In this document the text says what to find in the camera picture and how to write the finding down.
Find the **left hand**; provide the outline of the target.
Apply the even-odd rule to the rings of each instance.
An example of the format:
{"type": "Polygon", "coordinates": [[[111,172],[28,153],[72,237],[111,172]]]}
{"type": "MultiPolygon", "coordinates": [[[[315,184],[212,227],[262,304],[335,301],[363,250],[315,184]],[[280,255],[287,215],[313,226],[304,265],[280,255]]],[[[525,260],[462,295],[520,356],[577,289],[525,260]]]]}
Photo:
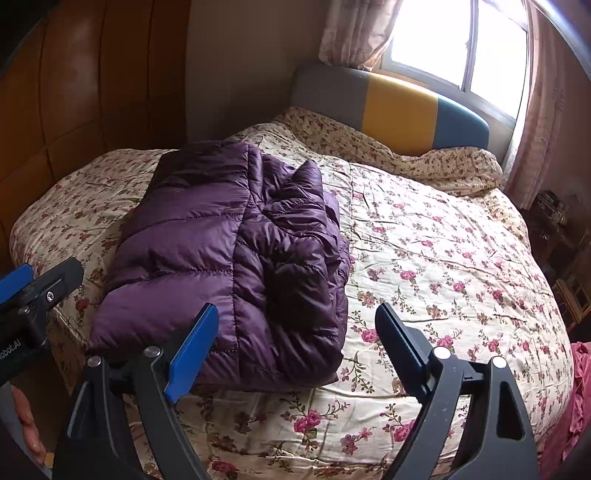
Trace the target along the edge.
{"type": "Polygon", "coordinates": [[[25,394],[20,389],[12,386],[11,393],[15,403],[15,411],[23,429],[25,445],[32,454],[34,461],[39,466],[43,467],[45,465],[47,450],[40,439],[39,431],[31,411],[30,403],[25,394]]]}

